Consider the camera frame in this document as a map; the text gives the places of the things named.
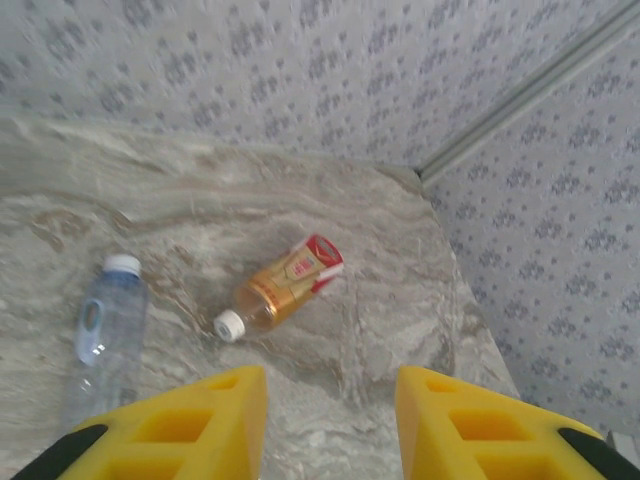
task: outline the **marble countertop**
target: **marble countertop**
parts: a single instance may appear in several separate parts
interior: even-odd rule
[[[109,253],[153,292],[140,396],[244,364],[270,390],[262,480],[399,479],[395,372],[422,365],[517,395],[409,170],[46,120],[0,120],[0,463],[54,440],[83,289]],[[345,273],[253,342],[211,319],[310,232]]]

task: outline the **bottle cap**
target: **bottle cap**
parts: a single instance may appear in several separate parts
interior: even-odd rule
[[[140,260],[131,255],[109,255],[102,265],[103,272],[127,272],[140,276]]]
[[[213,328],[222,340],[233,343],[245,333],[244,322],[233,310],[225,310],[213,321]]]

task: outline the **wall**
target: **wall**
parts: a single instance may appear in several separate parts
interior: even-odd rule
[[[640,431],[640,26],[430,187],[523,397]]]
[[[4,0],[0,106],[417,165],[611,0]]]

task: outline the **black rubber tip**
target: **black rubber tip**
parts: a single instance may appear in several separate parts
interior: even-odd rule
[[[558,433],[607,480],[640,480],[640,470],[604,440],[573,428],[561,428]]]
[[[55,480],[107,430],[106,425],[92,425],[65,435],[20,470],[11,480]]]

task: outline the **plastic bottle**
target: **plastic bottle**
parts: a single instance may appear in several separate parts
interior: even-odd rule
[[[135,401],[147,303],[140,262],[129,255],[107,257],[78,319],[61,434]]]
[[[233,293],[233,307],[214,321],[225,342],[266,333],[282,323],[344,268],[338,249],[314,234],[260,270]]]

